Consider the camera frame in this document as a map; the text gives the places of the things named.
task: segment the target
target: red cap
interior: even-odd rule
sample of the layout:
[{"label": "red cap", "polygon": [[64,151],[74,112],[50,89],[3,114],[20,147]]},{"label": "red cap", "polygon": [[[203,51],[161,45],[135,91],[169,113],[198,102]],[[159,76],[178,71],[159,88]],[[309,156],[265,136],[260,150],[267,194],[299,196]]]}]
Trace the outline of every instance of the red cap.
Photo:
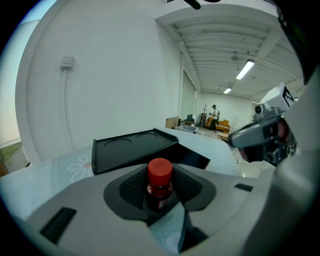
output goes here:
[{"label": "red cap", "polygon": [[164,187],[171,182],[172,164],[164,158],[155,158],[148,164],[148,178],[151,185]]}]

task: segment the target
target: black holder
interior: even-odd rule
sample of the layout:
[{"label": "black holder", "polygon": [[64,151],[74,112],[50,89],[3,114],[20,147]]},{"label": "black holder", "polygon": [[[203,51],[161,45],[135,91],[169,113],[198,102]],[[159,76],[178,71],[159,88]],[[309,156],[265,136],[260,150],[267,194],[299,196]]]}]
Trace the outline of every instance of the black holder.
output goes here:
[{"label": "black holder", "polygon": [[207,236],[193,228],[188,221],[188,212],[200,211],[215,198],[216,187],[213,183],[190,171],[173,164],[173,193],[168,204],[160,211],[154,211],[147,205],[148,186],[147,164],[110,182],[103,192],[104,201],[119,217],[143,221],[148,226],[167,214],[178,202],[181,202],[186,214],[179,248],[183,251],[191,243],[199,243]]}]

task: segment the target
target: person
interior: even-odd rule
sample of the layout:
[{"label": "person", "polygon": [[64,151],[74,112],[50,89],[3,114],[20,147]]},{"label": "person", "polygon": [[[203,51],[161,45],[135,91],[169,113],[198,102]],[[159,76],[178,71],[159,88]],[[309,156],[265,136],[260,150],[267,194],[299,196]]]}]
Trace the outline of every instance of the person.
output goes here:
[{"label": "person", "polygon": [[217,120],[218,120],[218,110],[217,110],[217,106],[216,105],[213,105],[212,107],[213,107],[213,113],[211,113],[212,122],[211,122],[211,125],[210,125],[210,130],[214,131],[216,133],[216,123],[217,123]]}]

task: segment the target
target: electrical outlet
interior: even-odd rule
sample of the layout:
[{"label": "electrical outlet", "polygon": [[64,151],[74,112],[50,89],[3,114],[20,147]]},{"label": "electrical outlet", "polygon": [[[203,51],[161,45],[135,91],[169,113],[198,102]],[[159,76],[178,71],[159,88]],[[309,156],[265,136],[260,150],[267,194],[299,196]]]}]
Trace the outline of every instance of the electrical outlet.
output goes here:
[{"label": "electrical outlet", "polygon": [[73,56],[63,56],[60,64],[60,69],[68,69],[71,70],[74,65],[74,57]]}]

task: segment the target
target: bottle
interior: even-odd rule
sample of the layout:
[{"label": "bottle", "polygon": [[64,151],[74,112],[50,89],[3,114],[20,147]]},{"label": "bottle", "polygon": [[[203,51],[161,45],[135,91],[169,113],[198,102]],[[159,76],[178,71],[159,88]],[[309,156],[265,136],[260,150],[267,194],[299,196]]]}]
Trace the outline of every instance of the bottle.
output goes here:
[{"label": "bottle", "polygon": [[173,192],[173,166],[164,158],[155,158],[148,164],[147,205],[154,211],[164,208]]}]

